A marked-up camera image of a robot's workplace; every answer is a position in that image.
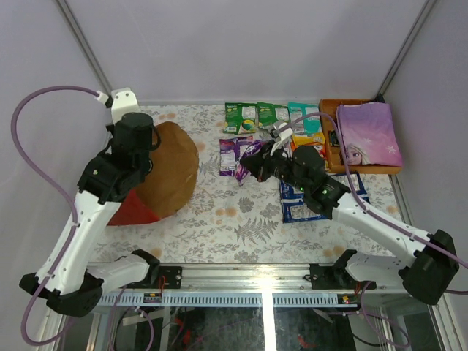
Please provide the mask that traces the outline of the purple Fox's packet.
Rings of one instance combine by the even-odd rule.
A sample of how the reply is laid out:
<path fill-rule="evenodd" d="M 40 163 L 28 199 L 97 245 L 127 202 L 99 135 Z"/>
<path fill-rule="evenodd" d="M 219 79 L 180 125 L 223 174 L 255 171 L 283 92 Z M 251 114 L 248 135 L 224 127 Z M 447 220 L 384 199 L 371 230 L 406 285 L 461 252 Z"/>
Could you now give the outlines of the purple Fox's packet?
<path fill-rule="evenodd" d="M 234 177 L 239 186 L 243 186 L 246 178 L 251 174 L 250 171 L 241 164 L 241 161 L 249 156 L 255 155 L 262 147 L 260 140 L 240 140 L 236 146 L 236 167 Z"/>
<path fill-rule="evenodd" d="M 220 176 L 234 176 L 237 161 L 241 154 L 241 146 L 249 146 L 253 141 L 252 136 L 219 140 Z"/>

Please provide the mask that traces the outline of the green snack packet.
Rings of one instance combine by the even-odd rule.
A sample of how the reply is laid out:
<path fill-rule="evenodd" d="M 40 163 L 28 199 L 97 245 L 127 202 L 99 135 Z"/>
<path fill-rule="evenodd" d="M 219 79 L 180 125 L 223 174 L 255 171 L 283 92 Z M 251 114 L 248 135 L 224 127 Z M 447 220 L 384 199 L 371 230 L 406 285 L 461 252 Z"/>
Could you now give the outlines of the green snack packet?
<path fill-rule="evenodd" d="M 290 123 L 290 113 L 286 105 L 277 105 L 267 102 L 257 103 L 258 127 L 269 130 L 277 121 Z"/>
<path fill-rule="evenodd" d="M 257 105 L 245 102 L 226 102 L 223 132 L 226 134 L 253 134 L 257 129 Z"/>

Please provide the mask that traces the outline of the blue Doritos chip bag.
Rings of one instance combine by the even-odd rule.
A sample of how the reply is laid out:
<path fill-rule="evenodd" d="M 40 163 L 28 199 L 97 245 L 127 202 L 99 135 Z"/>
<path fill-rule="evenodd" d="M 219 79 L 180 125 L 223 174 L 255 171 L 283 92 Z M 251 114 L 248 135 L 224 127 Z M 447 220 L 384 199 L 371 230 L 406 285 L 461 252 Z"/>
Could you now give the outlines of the blue Doritos chip bag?
<path fill-rule="evenodd" d="M 350 178 L 359 197 L 369 203 L 369 196 L 357 172 L 351 172 Z M 326 216 L 311 211 L 304 202 L 304 193 L 283 181 L 279 183 L 280 202 L 282 205 L 283 222 L 311 222 L 327 219 Z"/>

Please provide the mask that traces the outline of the red brown paper bag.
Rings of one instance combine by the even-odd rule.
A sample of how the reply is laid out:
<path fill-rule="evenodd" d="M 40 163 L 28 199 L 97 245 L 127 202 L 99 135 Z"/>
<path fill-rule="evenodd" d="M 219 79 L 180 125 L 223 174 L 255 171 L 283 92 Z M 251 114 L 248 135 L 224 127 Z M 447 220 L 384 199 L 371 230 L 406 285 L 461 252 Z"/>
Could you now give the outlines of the red brown paper bag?
<path fill-rule="evenodd" d="M 199 167 L 194 141 L 172 121 L 156 128 L 162 142 L 150 153 L 153 170 L 129 192 L 109 221 L 111 227 L 158 222 L 176 214 L 193 195 Z"/>

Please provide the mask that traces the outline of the Fox's candy bag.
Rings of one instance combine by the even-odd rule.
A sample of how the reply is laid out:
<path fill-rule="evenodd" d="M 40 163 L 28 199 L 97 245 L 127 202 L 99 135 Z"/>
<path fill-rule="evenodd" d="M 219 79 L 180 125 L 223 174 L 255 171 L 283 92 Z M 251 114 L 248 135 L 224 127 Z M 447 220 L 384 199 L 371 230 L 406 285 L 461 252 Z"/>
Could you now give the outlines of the Fox's candy bag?
<path fill-rule="evenodd" d="M 312 135 L 293 135 L 290 147 L 294 151 L 299 146 L 313 146 L 319 155 L 326 159 L 325 154 L 325 136 L 322 132 Z"/>

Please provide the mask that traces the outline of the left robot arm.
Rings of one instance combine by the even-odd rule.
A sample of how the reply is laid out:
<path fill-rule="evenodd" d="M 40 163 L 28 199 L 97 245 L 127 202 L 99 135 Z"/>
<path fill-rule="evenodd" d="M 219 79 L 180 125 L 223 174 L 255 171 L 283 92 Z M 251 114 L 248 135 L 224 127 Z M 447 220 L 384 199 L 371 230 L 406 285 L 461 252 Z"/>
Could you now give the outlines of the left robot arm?
<path fill-rule="evenodd" d="M 113 263 L 94 268 L 89 261 L 97 239 L 129 193 L 151 172 L 151 151 L 157 145 L 152 118 L 127 113 L 107 129 L 107 147 L 87 165 L 78 181 L 72 213 L 46 263 L 22 277 L 20 288 L 45 299 L 53 311 L 84 317 L 101 297 L 128 284 L 144 288 L 159 283 L 159 260 L 137 249 Z"/>

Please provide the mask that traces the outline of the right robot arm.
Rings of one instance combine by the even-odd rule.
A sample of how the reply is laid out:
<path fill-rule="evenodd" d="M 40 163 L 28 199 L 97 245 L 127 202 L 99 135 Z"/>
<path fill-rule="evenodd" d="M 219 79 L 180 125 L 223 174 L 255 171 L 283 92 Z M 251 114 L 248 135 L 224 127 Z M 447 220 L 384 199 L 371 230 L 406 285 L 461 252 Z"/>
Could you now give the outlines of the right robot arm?
<path fill-rule="evenodd" d="M 242 157 L 240 164 L 259 182 L 273 176 L 301 190 L 311 211 L 367 235 L 396 258 L 394 264 L 381 269 L 374 265 L 356 268 L 351 257 L 333 270 L 339 287 L 377 282 L 380 276 L 396 271 L 413 298 L 431 306 L 439 302 L 461 264 L 450 234 L 444 230 L 427 233 L 363 203 L 349 186 L 326 174 L 325 162 L 314 147 L 300 146 L 289 156 L 273 145 L 266 143 L 256 154 Z"/>

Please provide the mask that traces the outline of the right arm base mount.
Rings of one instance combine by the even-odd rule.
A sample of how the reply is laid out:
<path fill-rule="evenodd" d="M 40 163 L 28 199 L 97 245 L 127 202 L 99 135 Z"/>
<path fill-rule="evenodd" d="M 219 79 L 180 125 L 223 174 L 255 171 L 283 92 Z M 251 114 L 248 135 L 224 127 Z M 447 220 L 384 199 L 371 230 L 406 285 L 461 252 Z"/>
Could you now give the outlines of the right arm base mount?
<path fill-rule="evenodd" d="M 363 287 L 367 281 L 356 280 L 347 272 L 346 267 L 351 257 L 357 252 L 346 251 L 332 265 L 309 264 L 309 272 L 303 276 L 313 290 L 354 290 Z"/>

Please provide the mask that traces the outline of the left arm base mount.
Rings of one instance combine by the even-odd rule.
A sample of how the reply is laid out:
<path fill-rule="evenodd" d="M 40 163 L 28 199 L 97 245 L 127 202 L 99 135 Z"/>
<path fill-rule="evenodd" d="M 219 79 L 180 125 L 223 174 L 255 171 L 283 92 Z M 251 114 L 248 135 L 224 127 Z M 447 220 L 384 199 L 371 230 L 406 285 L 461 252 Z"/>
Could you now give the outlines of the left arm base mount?
<path fill-rule="evenodd" d="M 147 275 L 143 281 L 127 285 L 129 289 L 163 289 L 177 290 L 181 288 L 183 268 L 181 266 L 159 266 L 153 273 Z"/>

